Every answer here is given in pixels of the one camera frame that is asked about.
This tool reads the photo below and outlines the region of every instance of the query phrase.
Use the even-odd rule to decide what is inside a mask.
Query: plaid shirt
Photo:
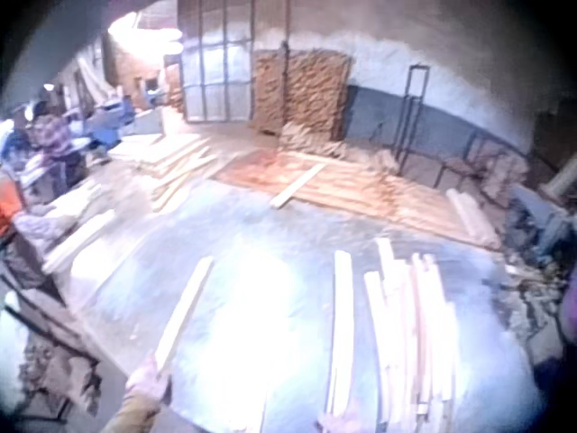
[[[38,117],[32,125],[32,136],[36,145],[54,158],[66,155],[71,147],[69,126],[55,115]]]

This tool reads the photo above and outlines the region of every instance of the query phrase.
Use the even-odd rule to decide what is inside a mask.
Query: worker
[[[72,188],[84,178],[85,167],[82,156],[72,146],[68,123],[54,115],[46,101],[37,103],[32,112],[32,138],[41,148],[45,164],[64,167],[67,188]]]
[[[122,407],[102,433],[151,431],[168,388],[168,375],[159,373],[154,356],[148,357],[128,379]]]
[[[14,129],[6,137],[5,145],[2,149],[3,163],[9,165],[15,172],[23,171],[26,167],[26,162],[33,156],[30,137],[26,132],[28,121],[24,111],[25,107],[23,106],[14,110]]]
[[[25,209],[21,197],[11,173],[0,166],[0,253],[3,262],[22,289],[38,289],[64,303],[53,278],[42,272],[34,244],[56,243],[76,220],[72,216],[46,216],[49,206],[35,205]]]

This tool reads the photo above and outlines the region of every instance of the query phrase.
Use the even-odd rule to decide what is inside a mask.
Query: workbench
[[[295,199],[275,210],[270,199],[198,181],[174,213],[118,225],[87,247],[65,297],[96,343],[130,373],[156,348],[198,261],[214,256],[172,363],[170,407],[205,430],[228,432],[258,415],[258,390],[266,385],[263,432],[317,432],[330,376],[334,251],[342,249],[353,257],[350,402],[363,425],[374,426],[376,347],[362,276],[380,268],[374,239],[385,235],[398,258],[434,254],[445,296],[456,305],[453,431],[526,425],[539,395],[521,348],[491,306],[484,283],[495,272],[491,253]],[[109,263],[104,274],[88,269],[100,259]]]

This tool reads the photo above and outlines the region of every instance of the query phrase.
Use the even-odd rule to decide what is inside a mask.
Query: orange clothing
[[[16,184],[10,176],[0,170],[0,236],[8,231],[14,214],[22,210],[22,201]]]

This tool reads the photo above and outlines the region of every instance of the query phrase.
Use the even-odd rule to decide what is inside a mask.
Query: metal door
[[[248,120],[254,0],[179,0],[179,29],[185,119]]]

